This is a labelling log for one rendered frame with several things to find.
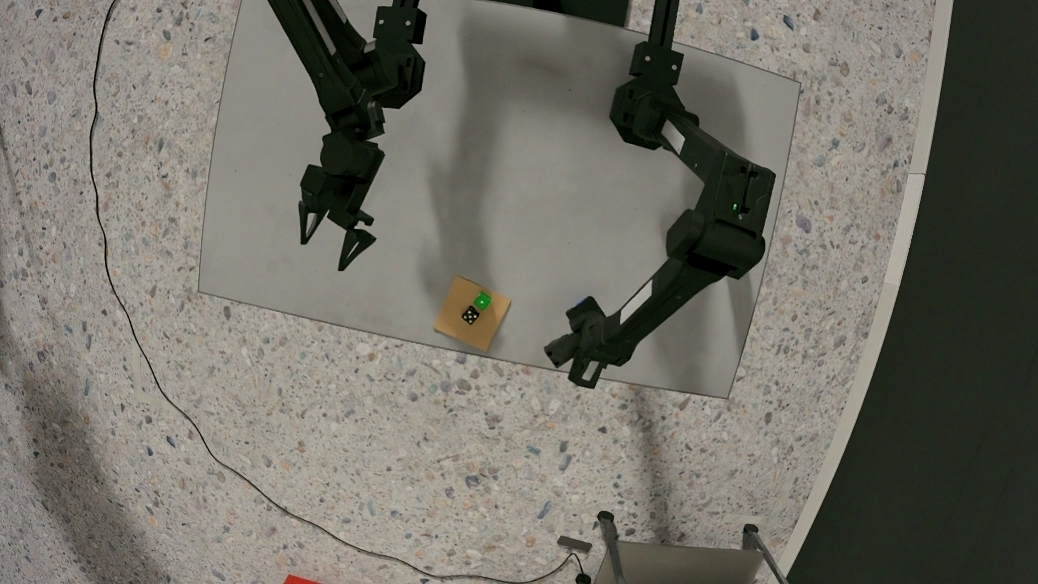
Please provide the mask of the black die with white pips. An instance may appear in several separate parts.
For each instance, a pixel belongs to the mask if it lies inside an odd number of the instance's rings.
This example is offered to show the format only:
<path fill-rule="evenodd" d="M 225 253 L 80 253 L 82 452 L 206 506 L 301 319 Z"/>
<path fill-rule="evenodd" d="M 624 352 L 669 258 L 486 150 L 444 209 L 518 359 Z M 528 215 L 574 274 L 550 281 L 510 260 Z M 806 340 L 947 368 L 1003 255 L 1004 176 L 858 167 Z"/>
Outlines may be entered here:
<path fill-rule="evenodd" d="M 462 318 L 465 319 L 470 325 L 472 325 L 475 322 L 475 319 L 479 318 L 479 315 L 480 315 L 479 311 L 475 310 L 472 306 L 469 306 L 469 308 L 463 313 Z"/>

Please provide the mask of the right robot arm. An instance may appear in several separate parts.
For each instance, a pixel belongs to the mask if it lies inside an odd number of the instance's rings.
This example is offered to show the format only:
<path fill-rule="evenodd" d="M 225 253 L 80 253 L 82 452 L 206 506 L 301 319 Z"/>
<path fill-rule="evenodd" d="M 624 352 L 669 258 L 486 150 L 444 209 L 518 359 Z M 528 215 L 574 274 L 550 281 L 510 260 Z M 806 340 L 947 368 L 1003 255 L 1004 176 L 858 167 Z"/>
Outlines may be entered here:
<path fill-rule="evenodd" d="M 367 141 L 385 134 L 386 123 L 380 103 L 371 96 L 410 94 L 416 56 L 387 52 L 378 39 L 367 43 L 337 0 L 267 1 L 307 71 L 331 129 L 322 137 L 322 167 L 308 164 L 300 182 L 302 203 L 320 208 L 330 202 L 357 213 L 370 186 L 361 182 L 374 180 L 385 157 Z"/>

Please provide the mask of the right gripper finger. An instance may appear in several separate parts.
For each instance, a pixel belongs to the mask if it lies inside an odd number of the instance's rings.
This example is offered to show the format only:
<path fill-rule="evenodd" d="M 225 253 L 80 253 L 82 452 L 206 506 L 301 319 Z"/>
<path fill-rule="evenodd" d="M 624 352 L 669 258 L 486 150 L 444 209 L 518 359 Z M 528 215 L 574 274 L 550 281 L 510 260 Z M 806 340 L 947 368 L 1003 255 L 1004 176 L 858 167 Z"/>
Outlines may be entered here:
<path fill-rule="evenodd" d="M 309 208 L 307 205 L 303 204 L 301 200 L 298 203 L 298 208 L 299 208 L 299 219 L 300 219 L 300 244 L 306 245 L 308 241 L 311 239 L 311 237 L 315 234 L 317 227 L 319 226 L 324 216 L 328 212 L 328 208 L 322 206 L 320 208 Z M 309 213 L 315 213 L 315 217 L 309 230 L 307 230 L 307 220 Z M 306 231 L 308 231 L 307 234 Z"/>
<path fill-rule="evenodd" d="M 368 246 L 371 246 L 376 241 L 376 239 L 377 238 L 373 235 L 371 238 L 352 237 L 351 234 L 346 232 L 342 246 L 342 255 L 338 265 L 338 271 L 339 272 L 344 271 L 359 254 L 361 254 L 364 250 L 366 250 Z M 357 243 L 358 245 L 350 254 L 351 250 Z"/>

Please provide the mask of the green die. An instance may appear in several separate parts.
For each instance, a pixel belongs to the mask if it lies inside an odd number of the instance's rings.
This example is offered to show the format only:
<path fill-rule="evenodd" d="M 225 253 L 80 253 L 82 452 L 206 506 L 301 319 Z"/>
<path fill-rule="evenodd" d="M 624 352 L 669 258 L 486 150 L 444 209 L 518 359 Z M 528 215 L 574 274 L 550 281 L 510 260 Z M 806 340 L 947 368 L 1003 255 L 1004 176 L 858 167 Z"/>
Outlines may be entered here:
<path fill-rule="evenodd" d="M 490 303 L 490 302 L 491 302 L 491 298 L 490 298 L 490 297 L 489 297 L 489 296 L 488 296 L 487 294 L 485 294 L 484 291 L 481 291 L 481 293 L 479 294 L 479 296 L 476 297 L 476 299 L 474 300 L 474 302 L 473 302 L 473 303 L 474 303 L 474 304 L 475 304 L 475 305 L 476 305 L 476 306 L 477 306 L 477 307 L 479 307 L 479 308 L 480 308 L 481 310 L 484 310 L 484 309 L 485 309 L 485 308 L 486 308 L 486 307 L 487 307 L 487 306 L 489 305 L 489 303 Z"/>

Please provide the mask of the tan flat mat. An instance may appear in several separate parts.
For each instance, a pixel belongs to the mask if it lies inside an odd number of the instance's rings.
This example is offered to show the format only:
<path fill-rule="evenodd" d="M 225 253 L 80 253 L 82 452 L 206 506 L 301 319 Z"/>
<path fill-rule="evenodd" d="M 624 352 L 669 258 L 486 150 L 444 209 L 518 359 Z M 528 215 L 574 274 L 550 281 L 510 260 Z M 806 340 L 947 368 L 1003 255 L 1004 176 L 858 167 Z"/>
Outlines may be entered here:
<path fill-rule="evenodd" d="M 483 311 L 473 303 L 481 291 L 491 298 Z M 510 299 L 456 275 L 433 328 L 486 352 L 509 302 Z M 472 325 L 461 318 L 469 306 L 480 313 Z"/>

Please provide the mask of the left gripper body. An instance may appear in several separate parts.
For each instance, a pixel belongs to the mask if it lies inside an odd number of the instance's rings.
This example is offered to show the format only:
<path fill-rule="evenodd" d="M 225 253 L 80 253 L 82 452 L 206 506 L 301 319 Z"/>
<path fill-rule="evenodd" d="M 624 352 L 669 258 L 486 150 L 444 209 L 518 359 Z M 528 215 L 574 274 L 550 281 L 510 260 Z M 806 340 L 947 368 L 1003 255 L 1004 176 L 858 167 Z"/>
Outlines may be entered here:
<path fill-rule="evenodd" d="M 596 302 L 596 300 L 594 299 L 594 297 L 592 296 L 588 296 L 585 299 L 583 299 L 582 302 L 567 310 L 566 316 L 568 317 L 568 319 L 573 319 L 582 312 L 585 314 L 586 319 L 582 323 L 581 328 L 588 319 L 591 318 L 604 319 L 607 317 L 600 308 L 600 306 L 598 305 L 598 303 Z"/>

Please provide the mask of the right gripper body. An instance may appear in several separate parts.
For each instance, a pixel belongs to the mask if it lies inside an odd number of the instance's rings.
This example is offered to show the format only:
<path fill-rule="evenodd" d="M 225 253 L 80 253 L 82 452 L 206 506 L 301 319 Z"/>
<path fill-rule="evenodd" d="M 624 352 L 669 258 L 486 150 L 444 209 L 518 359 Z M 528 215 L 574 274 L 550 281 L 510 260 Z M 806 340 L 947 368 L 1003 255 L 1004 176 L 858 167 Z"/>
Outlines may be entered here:
<path fill-rule="evenodd" d="M 367 193 L 368 193 L 368 191 L 367 191 Z M 367 193 L 366 193 L 366 195 L 367 195 Z M 365 197 L 366 197 L 366 195 L 365 195 Z M 365 199 L 365 197 L 364 197 L 364 199 Z M 363 199 L 363 201 L 364 201 L 364 199 Z M 362 204 L 363 204 L 363 201 L 362 201 Z M 362 204 L 361 204 L 361 206 L 362 206 Z M 360 208 L 361 208 L 361 206 L 360 206 Z M 355 229 L 355 226 L 358 225 L 359 221 L 364 222 L 364 224 L 366 226 L 372 226 L 372 223 L 373 223 L 373 221 L 374 221 L 375 218 L 373 218 L 372 216 L 370 216 L 364 211 L 362 211 L 362 210 L 359 208 L 357 213 L 344 212 L 342 208 L 336 207 L 335 205 L 333 205 L 330 202 L 327 202 L 322 207 L 325 207 L 325 208 L 329 210 L 329 213 L 327 215 L 327 218 L 329 220 L 331 220 L 332 222 L 334 222 L 335 224 L 337 224 L 338 226 L 340 226 L 344 230 L 346 230 L 352 237 L 357 237 L 357 238 L 371 238 L 372 237 L 372 234 L 368 233 L 364 229 Z"/>

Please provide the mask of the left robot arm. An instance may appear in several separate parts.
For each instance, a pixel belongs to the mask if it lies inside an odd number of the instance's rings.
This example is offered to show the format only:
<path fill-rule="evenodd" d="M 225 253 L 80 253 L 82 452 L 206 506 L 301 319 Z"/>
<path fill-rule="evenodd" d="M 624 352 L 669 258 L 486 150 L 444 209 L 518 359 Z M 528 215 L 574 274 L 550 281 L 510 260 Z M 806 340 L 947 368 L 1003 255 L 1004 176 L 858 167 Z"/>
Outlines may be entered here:
<path fill-rule="evenodd" d="M 544 347 L 556 369 L 574 358 L 568 379 L 576 386 L 594 389 L 607 364 L 628 362 L 639 342 L 696 293 L 725 276 L 739 280 L 765 252 L 762 233 L 776 174 L 696 128 L 696 114 L 665 96 L 627 86 L 618 123 L 632 128 L 646 143 L 662 143 L 706 185 L 696 207 L 685 210 L 670 227 L 668 260 L 641 288 L 604 319 L 588 319 L 582 328 L 583 312 L 570 319 L 572 333 Z"/>

